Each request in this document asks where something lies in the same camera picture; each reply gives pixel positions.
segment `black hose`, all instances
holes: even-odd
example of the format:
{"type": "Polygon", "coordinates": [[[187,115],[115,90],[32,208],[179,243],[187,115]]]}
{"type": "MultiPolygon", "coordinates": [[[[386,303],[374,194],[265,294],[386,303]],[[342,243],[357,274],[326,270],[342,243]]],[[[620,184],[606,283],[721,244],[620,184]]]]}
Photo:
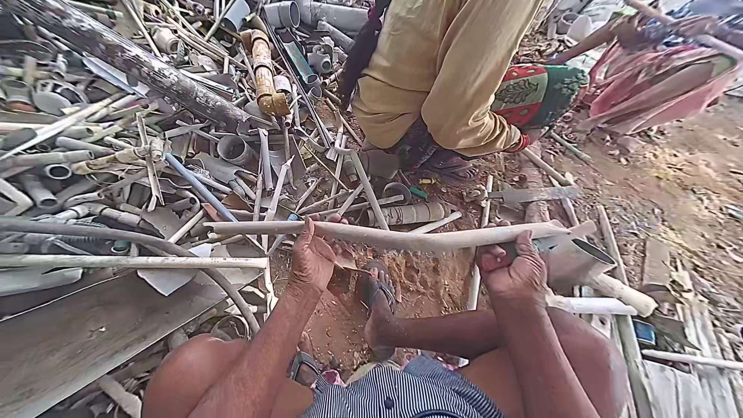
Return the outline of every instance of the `black hose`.
{"type": "MultiPolygon", "coordinates": [[[[99,237],[108,239],[123,239],[130,242],[138,242],[143,245],[150,245],[155,248],[159,248],[168,254],[177,255],[179,257],[198,257],[191,251],[174,244],[173,242],[167,242],[164,239],[153,237],[151,235],[140,234],[138,232],[122,231],[120,229],[109,229],[109,228],[95,228],[90,226],[76,226],[76,225],[65,225],[55,224],[52,222],[34,222],[23,219],[18,219],[14,216],[0,216],[0,231],[6,232],[31,232],[36,234],[48,234],[48,235],[77,235],[82,237],[99,237]]],[[[250,307],[245,302],[245,299],[240,293],[235,290],[232,283],[219,271],[215,269],[202,269],[204,273],[208,274],[212,280],[215,281],[229,296],[232,298],[235,306],[239,309],[240,313],[245,317],[250,331],[255,335],[260,326],[256,320],[256,316],[250,311],[250,307]]]]}

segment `hand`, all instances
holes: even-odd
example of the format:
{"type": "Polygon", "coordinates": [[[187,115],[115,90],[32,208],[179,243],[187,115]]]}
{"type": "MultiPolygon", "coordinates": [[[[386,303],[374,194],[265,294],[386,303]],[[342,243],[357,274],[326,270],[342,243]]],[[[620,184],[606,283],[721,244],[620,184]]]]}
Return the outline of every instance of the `hand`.
{"type": "Polygon", "coordinates": [[[548,127],[529,129],[524,132],[529,137],[529,144],[537,142],[545,133],[547,133],[548,127]]]}
{"type": "Polygon", "coordinates": [[[720,24],[714,16],[687,17],[668,26],[673,32],[688,37],[712,34],[720,28],[720,24]]]}
{"type": "MultiPolygon", "coordinates": [[[[348,221],[341,219],[337,214],[330,215],[328,222],[348,221]]],[[[336,255],[333,248],[323,237],[315,234],[315,225],[311,217],[305,217],[305,230],[299,235],[294,244],[292,253],[292,278],[290,284],[298,286],[313,286],[321,292],[328,286],[336,263],[336,255]]]]}
{"type": "Polygon", "coordinates": [[[483,248],[477,259],[482,280],[493,303],[497,300],[530,300],[544,303],[547,289],[545,263],[531,243],[532,232],[524,231],[516,238],[518,257],[503,266],[505,251],[493,246],[483,248]]]}

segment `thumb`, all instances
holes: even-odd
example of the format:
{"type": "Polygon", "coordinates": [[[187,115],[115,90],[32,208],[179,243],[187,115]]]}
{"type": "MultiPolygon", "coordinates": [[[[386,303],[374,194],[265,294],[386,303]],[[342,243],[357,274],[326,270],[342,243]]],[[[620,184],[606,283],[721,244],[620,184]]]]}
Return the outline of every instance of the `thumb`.
{"type": "Polygon", "coordinates": [[[531,242],[533,236],[532,230],[521,232],[516,237],[516,253],[519,257],[526,257],[532,260],[539,259],[539,253],[536,252],[534,244],[531,242]]]}
{"type": "Polygon", "coordinates": [[[296,241],[295,246],[298,249],[309,248],[314,235],[315,235],[315,224],[314,222],[312,222],[312,219],[310,219],[309,216],[305,216],[305,229],[302,230],[302,233],[299,235],[299,239],[296,241]]]}

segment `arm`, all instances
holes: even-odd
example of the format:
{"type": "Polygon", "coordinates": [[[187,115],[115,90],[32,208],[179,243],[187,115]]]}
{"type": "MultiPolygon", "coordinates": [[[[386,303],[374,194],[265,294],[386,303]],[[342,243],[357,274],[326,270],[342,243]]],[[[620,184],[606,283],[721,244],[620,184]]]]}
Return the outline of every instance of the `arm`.
{"type": "Polygon", "coordinates": [[[260,332],[190,417],[269,417],[302,330],[328,285],[335,256],[307,218],[292,260],[292,279],[260,332]]]}
{"type": "Polygon", "coordinates": [[[490,111],[511,57],[539,0],[469,0],[438,52],[438,74],[421,116],[436,143],[465,155],[502,151],[519,130],[490,111]]]}
{"type": "Polygon", "coordinates": [[[500,269],[487,250],[478,261],[493,310],[521,388],[528,418],[598,418],[557,340],[545,308],[545,264],[531,244],[531,232],[516,239],[518,257],[500,269]]]}

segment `pink cloth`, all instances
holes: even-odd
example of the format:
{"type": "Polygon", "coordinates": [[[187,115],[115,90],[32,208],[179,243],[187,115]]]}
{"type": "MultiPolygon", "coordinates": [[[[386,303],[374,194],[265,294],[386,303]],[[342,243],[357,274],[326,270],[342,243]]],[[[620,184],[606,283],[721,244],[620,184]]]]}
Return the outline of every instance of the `pink cloth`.
{"type": "Polygon", "coordinates": [[[627,134],[696,115],[735,81],[740,63],[724,63],[719,52],[694,45],[634,52],[614,43],[589,73],[594,92],[584,101],[591,104],[591,117],[579,128],[603,126],[627,134]],[[687,67],[710,60],[715,69],[722,65],[718,74],[702,74],[707,67],[687,67]],[[606,74],[600,77],[602,68],[606,74]],[[698,86],[687,93],[679,90],[694,83],[698,86]]]}

